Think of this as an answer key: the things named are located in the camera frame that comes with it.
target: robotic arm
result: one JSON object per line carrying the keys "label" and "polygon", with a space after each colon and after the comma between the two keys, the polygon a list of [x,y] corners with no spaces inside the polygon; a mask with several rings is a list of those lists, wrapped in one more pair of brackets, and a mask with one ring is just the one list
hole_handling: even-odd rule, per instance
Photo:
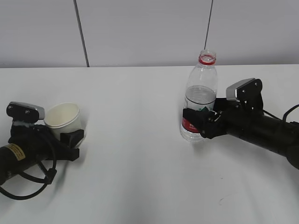
{"label": "robotic arm", "polygon": [[[57,160],[74,161],[79,157],[76,145],[83,139],[84,131],[60,134],[57,140],[45,125],[36,125],[44,119],[42,107],[26,103],[11,102],[6,109],[7,115],[13,118],[9,144],[0,147],[0,186],[15,175],[20,175],[43,186],[28,196],[15,196],[0,187],[0,193],[15,200],[26,200],[35,197],[50,185],[57,173]],[[43,165],[43,160],[52,160],[49,170]],[[24,171],[33,165],[38,165],[45,178],[31,176]]]}
{"label": "robotic arm", "polygon": [[183,117],[204,138],[230,134],[286,157],[299,169],[299,123],[286,122],[299,105],[288,110],[281,120],[263,109],[262,87],[260,79],[241,80],[226,89],[226,98],[216,99],[214,111],[186,108]]}

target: water bottle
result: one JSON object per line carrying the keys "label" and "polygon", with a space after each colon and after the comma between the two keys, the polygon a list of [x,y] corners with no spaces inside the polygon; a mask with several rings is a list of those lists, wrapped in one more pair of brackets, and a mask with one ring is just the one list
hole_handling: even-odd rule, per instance
{"label": "water bottle", "polygon": [[[213,110],[218,85],[215,61],[215,52],[211,50],[201,51],[199,63],[190,73],[187,82],[184,108],[198,111]],[[184,139],[191,142],[203,139],[199,131],[184,118],[182,119],[180,132]]]}

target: table surface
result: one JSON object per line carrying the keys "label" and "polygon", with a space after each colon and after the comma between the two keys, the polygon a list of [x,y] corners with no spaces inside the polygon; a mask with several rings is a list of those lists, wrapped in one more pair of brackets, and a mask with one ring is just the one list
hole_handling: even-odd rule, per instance
{"label": "table surface", "polygon": [[[299,223],[299,171],[284,157],[232,136],[200,144],[179,132],[192,67],[0,69],[0,145],[10,101],[81,108],[87,137],[77,161],[60,161],[36,198],[0,195],[4,224]],[[298,103],[299,65],[217,66],[218,97],[245,78],[263,81],[264,108],[282,117]],[[289,121],[299,120],[299,112]],[[39,174],[36,167],[31,174]],[[20,177],[4,188],[40,185]]]}

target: gray wall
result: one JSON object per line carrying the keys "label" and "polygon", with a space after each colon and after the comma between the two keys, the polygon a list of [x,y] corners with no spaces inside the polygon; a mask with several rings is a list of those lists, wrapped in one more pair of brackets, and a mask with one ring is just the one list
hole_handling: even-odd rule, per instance
{"label": "gray wall", "polygon": [[[211,0],[77,0],[90,66],[194,65]],[[217,64],[299,63],[298,0],[214,0]],[[86,66],[73,1],[2,0],[0,67]]]}

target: white paper cup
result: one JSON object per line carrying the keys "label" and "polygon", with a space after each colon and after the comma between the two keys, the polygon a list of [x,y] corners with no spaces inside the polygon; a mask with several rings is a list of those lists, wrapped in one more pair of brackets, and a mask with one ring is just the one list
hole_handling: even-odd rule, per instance
{"label": "white paper cup", "polygon": [[52,107],[43,120],[55,138],[60,140],[60,133],[70,133],[82,129],[79,118],[80,109],[74,103],[62,103]]}

